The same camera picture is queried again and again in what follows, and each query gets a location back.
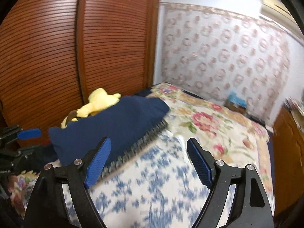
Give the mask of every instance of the floral bedspread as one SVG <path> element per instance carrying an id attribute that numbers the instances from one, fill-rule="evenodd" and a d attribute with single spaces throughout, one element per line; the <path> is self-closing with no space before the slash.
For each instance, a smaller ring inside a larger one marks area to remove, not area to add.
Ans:
<path id="1" fill-rule="evenodd" d="M 231 166 L 253 164 L 262 179 L 272 210 L 275 199 L 271 181 L 268 134 L 260 125 L 213 103 L 193 98 L 170 84 L 159 84 L 150 96 L 162 98 L 171 108 L 165 118 L 167 131 L 118 174 L 99 181 L 90 190 L 96 209 L 108 228 L 191 227 L 209 190 L 200 183 L 185 143 L 195 137 L 216 159 Z M 23 182 L 18 176 L 15 185 Z M 28 178 L 22 195 L 26 208 L 36 178 Z M 63 185 L 71 222 L 80 226 L 68 186 Z M 232 205 L 230 186 L 218 227 L 223 226 Z"/>

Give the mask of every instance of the wallpaper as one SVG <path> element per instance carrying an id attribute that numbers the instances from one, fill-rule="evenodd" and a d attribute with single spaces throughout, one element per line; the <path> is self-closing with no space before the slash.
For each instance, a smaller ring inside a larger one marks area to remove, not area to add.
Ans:
<path id="1" fill-rule="evenodd" d="M 288 80 L 286 33 L 273 23 L 229 11 L 166 3 L 164 81 L 210 101 L 231 91 L 267 121 Z"/>

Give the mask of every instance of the black clamp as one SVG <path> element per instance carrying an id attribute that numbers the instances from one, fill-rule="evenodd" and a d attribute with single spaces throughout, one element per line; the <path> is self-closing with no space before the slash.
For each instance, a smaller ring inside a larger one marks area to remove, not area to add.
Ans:
<path id="1" fill-rule="evenodd" d="M 58 168 L 50 164 L 45 166 L 37 179 L 27 206 L 25 228 L 40 228 L 41 224 L 44 224 L 45 228 L 76 227 L 70 224 L 63 196 L 63 183 L 69 185 L 73 205 L 82 228 L 106 228 L 87 191 L 86 181 L 92 162 L 96 158 L 94 155 L 102 153 L 100 149 L 107 139 L 104 138 L 95 150 L 88 152 L 84 159 L 76 159 L 70 166 Z M 192 228 L 216 228 L 231 184 L 237 186 L 227 224 L 223 227 L 274 227 L 266 192 L 253 165 L 237 168 L 228 166 L 222 160 L 216 161 L 194 138 L 187 142 L 187 150 L 201 182 L 211 189 Z"/>
<path id="2" fill-rule="evenodd" d="M 35 170 L 32 164 L 42 155 L 42 146 L 40 145 L 21 148 L 17 152 L 6 149 L 6 146 L 17 139 L 26 140 L 40 136 L 40 129 L 23 131 L 18 125 L 0 130 L 0 184 L 6 196 L 11 194 L 8 192 L 9 176 L 17 176 L 23 171 L 31 170 L 38 173 L 39 171 Z"/>

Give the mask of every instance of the stuffed animal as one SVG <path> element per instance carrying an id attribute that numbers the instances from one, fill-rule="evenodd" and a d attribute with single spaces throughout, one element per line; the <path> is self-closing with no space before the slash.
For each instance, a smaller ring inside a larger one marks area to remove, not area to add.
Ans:
<path id="1" fill-rule="evenodd" d="M 96 89 L 90 94 L 89 103 L 78 110 L 71 111 L 62 121 L 61 128 L 66 128 L 69 122 L 76 122 L 81 118 L 96 115 L 98 112 L 117 104 L 120 98 L 121 95 L 119 93 L 109 95 L 103 88 Z"/>

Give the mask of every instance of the navy blue cloth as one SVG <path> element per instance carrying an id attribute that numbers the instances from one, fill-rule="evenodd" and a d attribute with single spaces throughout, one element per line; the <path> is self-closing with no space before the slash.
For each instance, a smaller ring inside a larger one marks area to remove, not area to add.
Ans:
<path id="1" fill-rule="evenodd" d="M 49 128 L 49 136 L 63 166 L 83 158 L 104 136 L 112 150 L 106 165 L 123 156 L 124 151 L 155 127 L 169 111 L 159 98 L 123 96 L 120 101 L 94 116 L 68 123 L 65 129 Z"/>

